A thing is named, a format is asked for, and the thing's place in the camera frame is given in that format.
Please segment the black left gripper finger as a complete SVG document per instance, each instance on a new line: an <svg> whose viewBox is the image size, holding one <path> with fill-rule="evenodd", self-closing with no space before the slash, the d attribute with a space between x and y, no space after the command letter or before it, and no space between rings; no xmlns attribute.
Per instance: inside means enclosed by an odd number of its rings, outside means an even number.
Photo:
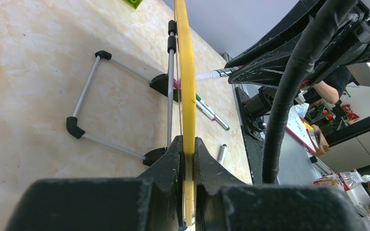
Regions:
<svg viewBox="0 0 370 231"><path fill-rule="evenodd" d="M146 189L138 206L140 230L179 230L183 226L183 137L176 136L165 154L137 178Z"/></svg>
<svg viewBox="0 0 370 231"><path fill-rule="evenodd" d="M246 183L231 174L209 153L202 138L195 138L194 170L195 217L197 231L230 231L233 201L228 187Z"/></svg>
<svg viewBox="0 0 370 231"><path fill-rule="evenodd" d="M228 77L229 84L255 84L270 88L277 88L280 79L286 69L287 62L291 57L301 33L275 50L268 52L253 61L241 65L241 68ZM336 33L322 53L315 60L313 72L303 80L304 86L312 86L319 83L333 71L332 63L338 58L339 33Z"/></svg>
<svg viewBox="0 0 370 231"><path fill-rule="evenodd" d="M243 51L225 65L225 68L245 65L271 52L299 35L308 25L309 16L315 15L324 0L300 0L267 34L250 48Z"/></svg>

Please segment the yellow framed whiteboard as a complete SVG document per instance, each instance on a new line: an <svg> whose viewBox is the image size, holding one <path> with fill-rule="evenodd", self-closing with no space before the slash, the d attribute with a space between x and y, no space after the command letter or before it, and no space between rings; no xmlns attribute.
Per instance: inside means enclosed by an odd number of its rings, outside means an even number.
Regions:
<svg viewBox="0 0 370 231"><path fill-rule="evenodd" d="M177 24L177 52L179 54L182 97L182 130L184 153L184 199L186 225L192 225L194 210L194 154L196 131L196 73L193 44L186 3L175 0L174 15Z"/></svg>

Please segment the person forearm in background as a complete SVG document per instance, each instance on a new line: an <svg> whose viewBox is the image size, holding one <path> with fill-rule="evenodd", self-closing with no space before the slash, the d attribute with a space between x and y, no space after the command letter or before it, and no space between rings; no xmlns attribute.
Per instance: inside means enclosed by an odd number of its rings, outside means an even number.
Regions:
<svg viewBox="0 0 370 231"><path fill-rule="evenodd" d="M328 85L324 81L320 81L319 83L315 84L313 88L322 99L330 104L336 104L340 99L338 90Z"/></svg>

